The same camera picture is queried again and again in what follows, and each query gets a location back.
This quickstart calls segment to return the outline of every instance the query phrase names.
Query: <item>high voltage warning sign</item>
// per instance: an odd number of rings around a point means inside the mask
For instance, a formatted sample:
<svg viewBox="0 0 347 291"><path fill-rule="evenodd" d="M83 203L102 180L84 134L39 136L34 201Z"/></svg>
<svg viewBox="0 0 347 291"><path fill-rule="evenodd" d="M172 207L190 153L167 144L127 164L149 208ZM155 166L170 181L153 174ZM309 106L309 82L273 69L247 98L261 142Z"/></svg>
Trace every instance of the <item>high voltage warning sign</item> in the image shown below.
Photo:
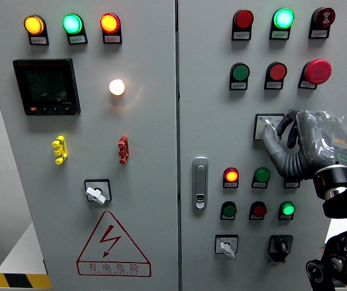
<svg viewBox="0 0 347 291"><path fill-rule="evenodd" d="M151 276L149 260L110 211L102 214L76 264L84 276Z"/></svg>

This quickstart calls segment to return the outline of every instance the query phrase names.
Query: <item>white indicator light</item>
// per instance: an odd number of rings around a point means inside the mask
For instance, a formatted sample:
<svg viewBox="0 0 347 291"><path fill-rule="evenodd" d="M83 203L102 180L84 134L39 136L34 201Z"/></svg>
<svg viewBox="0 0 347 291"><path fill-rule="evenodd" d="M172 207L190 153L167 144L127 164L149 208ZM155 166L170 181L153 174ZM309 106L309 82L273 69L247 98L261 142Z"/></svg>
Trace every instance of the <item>white indicator light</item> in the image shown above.
<svg viewBox="0 0 347 291"><path fill-rule="evenodd" d="M125 83L121 79L114 79L108 88L112 94L119 96L125 91Z"/></svg>

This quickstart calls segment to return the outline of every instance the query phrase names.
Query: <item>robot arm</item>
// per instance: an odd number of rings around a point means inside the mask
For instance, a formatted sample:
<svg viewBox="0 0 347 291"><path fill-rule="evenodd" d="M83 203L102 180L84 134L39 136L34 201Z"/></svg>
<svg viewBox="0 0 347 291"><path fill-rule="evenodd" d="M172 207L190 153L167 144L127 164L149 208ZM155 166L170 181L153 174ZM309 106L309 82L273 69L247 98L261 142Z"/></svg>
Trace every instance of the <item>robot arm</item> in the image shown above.
<svg viewBox="0 0 347 291"><path fill-rule="evenodd" d="M287 146L298 142L295 153L279 143L292 123ZM347 218L347 128L341 119L328 112L290 110L277 129L266 122L262 143L282 177L313 179L327 217ZM308 262L306 272L313 291L335 290L331 278L347 285L347 232L331 238L323 258Z"/></svg>

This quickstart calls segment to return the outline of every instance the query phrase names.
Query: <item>lightning bolt symbol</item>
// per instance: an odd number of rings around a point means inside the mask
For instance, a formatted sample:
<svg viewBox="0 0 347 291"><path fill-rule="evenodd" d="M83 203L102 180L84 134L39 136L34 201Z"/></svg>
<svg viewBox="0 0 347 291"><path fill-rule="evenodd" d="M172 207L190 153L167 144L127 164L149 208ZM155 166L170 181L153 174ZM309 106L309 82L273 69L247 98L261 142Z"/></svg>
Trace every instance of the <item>lightning bolt symbol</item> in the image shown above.
<svg viewBox="0 0 347 291"><path fill-rule="evenodd" d="M101 238L101 241L99 243L104 243L106 241L115 241L111 247L107 250L107 252L103 253L103 258L105 258L106 256L108 256L110 253L109 251L115 246L115 244L119 241L119 239L121 238L120 236L116 236L115 238L107 238L108 234L113 230L114 226L113 225L109 225L108 229L106 230L105 234L103 235L103 237Z"/></svg>

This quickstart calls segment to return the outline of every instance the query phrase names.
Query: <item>gray metal panel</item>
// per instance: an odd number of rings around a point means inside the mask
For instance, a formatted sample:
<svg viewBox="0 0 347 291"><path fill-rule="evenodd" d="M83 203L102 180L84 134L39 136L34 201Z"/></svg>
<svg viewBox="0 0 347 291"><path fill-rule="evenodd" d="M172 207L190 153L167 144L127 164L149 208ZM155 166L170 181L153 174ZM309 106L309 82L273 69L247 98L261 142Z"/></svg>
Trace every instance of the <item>gray metal panel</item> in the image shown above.
<svg viewBox="0 0 347 291"><path fill-rule="evenodd" d="M171 0L0 0L0 108L55 290L178 289L174 10ZM102 43L108 12L121 19L122 45ZM87 45L68 44L68 13L82 17ZM31 14L46 21L49 47L29 45L23 21ZM72 58L82 113L25 116L12 66L20 58ZM126 84L118 98L108 92L115 78ZM51 146L58 135L69 151L61 166ZM130 146L125 165L121 135ZM87 202L84 180L104 178L112 202ZM150 278L78 275L76 260L106 210L150 261Z"/></svg>
<svg viewBox="0 0 347 291"><path fill-rule="evenodd" d="M273 13L287 7L296 20L287 41L269 41ZM332 7L336 20L326 40L308 40L311 15L316 8ZM231 42L233 15L240 9L254 14L248 42ZM316 91L298 89L303 66L324 58L332 76ZM264 91L266 68L279 61L288 68L282 91ZM250 68L247 91L228 89L230 68L244 62ZM347 3L344 1L196 1L179 3L180 162L182 209L182 284L195 290L310 290L305 273L308 260L320 257L329 226L312 181L300 189L283 188L259 141L253 142L256 113L286 113L289 109L328 110L347 123ZM208 206L192 206L192 161L209 160ZM228 167L240 173L238 189L223 189ZM252 189L255 169L267 167L267 189ZM278 221L279 205L293 201L293 221ZM221 221L220 208L234 201L235 221ZM263 221L249 221L250 205L263 201ZM238 234L235 260L214 253L216 234ZM286 263L268 262L271 235L292 235Z"/></svg>

